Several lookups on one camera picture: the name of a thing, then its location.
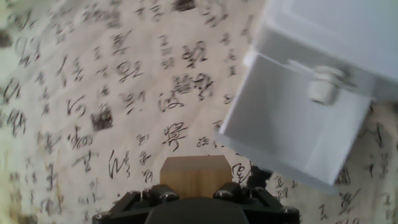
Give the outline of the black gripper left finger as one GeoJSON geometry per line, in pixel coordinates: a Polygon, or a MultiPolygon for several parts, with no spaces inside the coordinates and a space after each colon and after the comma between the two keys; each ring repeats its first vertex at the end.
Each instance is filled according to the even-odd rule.
{"type": "Polygon", "coordinates": [[[153,208],[178,199],[178,193],[164,184],[129,191],[108,211],[93,215],[92,224],[144,224],[153,208]]]}

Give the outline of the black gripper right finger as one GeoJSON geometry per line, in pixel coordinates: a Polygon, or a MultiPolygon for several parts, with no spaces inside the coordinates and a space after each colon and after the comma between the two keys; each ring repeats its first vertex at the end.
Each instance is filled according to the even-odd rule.
{"type": "Polygon", "coordinates": [[[239,205],[250,224],[299,224],[299,210],[283,206],[273,195],[261,187],[249,189],[238,183],[222,185],[213,199],[239,205]]]}

